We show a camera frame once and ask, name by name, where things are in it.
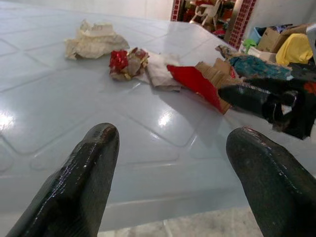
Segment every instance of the blue fabric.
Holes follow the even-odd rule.
[[[249,79],[272,78],[286,80],[291,75],[289,68],[269,64],[252,55],[233,57],[229,61],[239,76]]]

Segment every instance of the cardboard box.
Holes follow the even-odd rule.
[[[264,32],[257,49],[263,52],[277,53],[287,38],[294,33],[306,34],[306,29],[310,24],[303,24],[290,27],[279,33],[272,27],[268,27]]]
[[[277,53],[288,35],[282,35],[272,27],[268,27],[258,44],[257,49],[263,52]]]

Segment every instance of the brown cardboard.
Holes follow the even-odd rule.
[[[202,73],[203,77],[208,79],[208,81],[211,82],[213,86],[215,86],[217,89],[221,88],[223,85],[241,83],[240,79],[232,79],[229,76],[230,67],[231,66],[228,62],[224,62],[220,58],[216,60],[214,67],[204,62],[199,62],[196,65],[196,69],[198,69]],[[228,104],[226,101],[222,100],[221,98],[219,99],[220,99],[221,108],[223,110],[223,114],[225,114],[231,105]]]
[[[277,53],[291,34],[306,34],[307,27],[311,24],[302,24],[284,30],[282,33],[268,27],[264,32],[257,49],[264,52]]]
[[[277,53],[288,35],[282,35],[271,27],[264,32],[257,49],[263,52]]]
[[[230,74],[231,71],[231,65],[227,61],[223,61],[220,58],[217,58],[214,64],[214,68],[217,68],[218,70],[221,70],[226,75]]]

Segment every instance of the black object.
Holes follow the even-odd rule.
[[[308,64],[290,63],[288,66],[292,68],[291,74],[295,78],[316,81],[316,65],[315,65],[314,58],[311,58],[308,61]]]
[[[316,180],[288,150],[238,128],[226,151],[265,237],[316,236]]]
[[[266,119],[273,128],[304,139],[316,118],[316,82],[292,79],[247,79],[224,86],[219,96],[233,106]]]
[[[88,131],[64,166],[49,176],[7,237],[96,237],[111,189],[119,133]]]

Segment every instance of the tiled floor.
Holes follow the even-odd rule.
[[[132,228],[98,237],[262,237],[249,207],[211,211]]]

